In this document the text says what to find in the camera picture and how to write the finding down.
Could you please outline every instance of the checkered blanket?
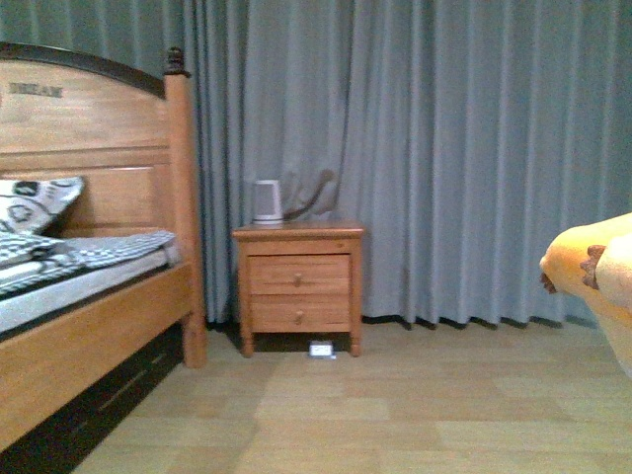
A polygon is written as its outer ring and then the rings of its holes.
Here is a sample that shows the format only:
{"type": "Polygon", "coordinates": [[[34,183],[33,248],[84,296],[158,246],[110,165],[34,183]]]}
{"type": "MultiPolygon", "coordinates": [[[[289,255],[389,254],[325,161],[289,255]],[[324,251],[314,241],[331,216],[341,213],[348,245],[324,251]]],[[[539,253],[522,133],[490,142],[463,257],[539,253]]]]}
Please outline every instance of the checkered blanket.
{"type": "Polygon", "coordinates": [[[140,258],[172,244],[174,238],[167,231],[64,240],[0,232],[0,298],[140,258]]]}

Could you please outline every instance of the floor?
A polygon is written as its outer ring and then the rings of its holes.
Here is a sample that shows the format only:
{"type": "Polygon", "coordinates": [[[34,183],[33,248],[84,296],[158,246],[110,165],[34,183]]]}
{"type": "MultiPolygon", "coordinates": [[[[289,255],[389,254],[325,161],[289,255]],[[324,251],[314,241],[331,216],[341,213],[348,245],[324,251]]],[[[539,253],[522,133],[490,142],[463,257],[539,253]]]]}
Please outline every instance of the floor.
{"type": "Polygon", "coordinates": [[[632,472],[632,380],[598,329],[362,331],[362,356],[334,360],[304,335],[245,359],[210,332],[208,365],[178,367],[75,472],[632,472]]]}

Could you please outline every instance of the wooden nightstand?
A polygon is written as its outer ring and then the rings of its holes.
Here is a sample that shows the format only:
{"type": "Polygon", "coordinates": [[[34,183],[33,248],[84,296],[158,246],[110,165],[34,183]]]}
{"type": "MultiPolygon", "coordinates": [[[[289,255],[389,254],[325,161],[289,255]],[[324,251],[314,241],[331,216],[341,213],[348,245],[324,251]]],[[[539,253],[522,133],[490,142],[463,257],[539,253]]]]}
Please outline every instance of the wooden nightstand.
{"type": "Polygon", "coordinates": [[[248,225],[239,245],[242,354],[253,333],[350,333],[360,353],[361,236],[353,221],[248,225]]]}

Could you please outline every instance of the drawer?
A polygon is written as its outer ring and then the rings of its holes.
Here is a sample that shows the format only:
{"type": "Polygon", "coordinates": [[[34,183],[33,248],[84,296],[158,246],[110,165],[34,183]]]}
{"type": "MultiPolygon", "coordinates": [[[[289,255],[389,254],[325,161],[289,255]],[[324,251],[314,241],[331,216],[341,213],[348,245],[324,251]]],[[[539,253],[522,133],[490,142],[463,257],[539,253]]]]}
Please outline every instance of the drawer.
{"type": "Polygon", "coordinates": [[[249,257],[250,293],[344,294],[350,290],[350,256],[249,257]]]}
{"type": "Polygon", "coordinates": [[[327,333],[350,330],[346,295],[259,295],[251,300],[256,333],[327,333]]]}

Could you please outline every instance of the gray curtain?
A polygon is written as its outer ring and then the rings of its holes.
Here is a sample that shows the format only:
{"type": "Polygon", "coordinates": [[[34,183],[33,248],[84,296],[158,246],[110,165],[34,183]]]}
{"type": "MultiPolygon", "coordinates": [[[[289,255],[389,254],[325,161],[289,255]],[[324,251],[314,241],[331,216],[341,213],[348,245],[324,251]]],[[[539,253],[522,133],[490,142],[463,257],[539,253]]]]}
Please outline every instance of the gray curtain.
{"type": "Polygon", "coordinates": [[[629,0],[187,1],[210,321],[232,228],[280,179],[298,218],[366,226],[369,317],[590,318],[538,262],[629,211],[629,0]]]}
{"type": "Polygon", "coordinates": [[[0,40],[87,52],[156,77],[183,46],[183,4],[173,0],[0,0],[0,40]]]}

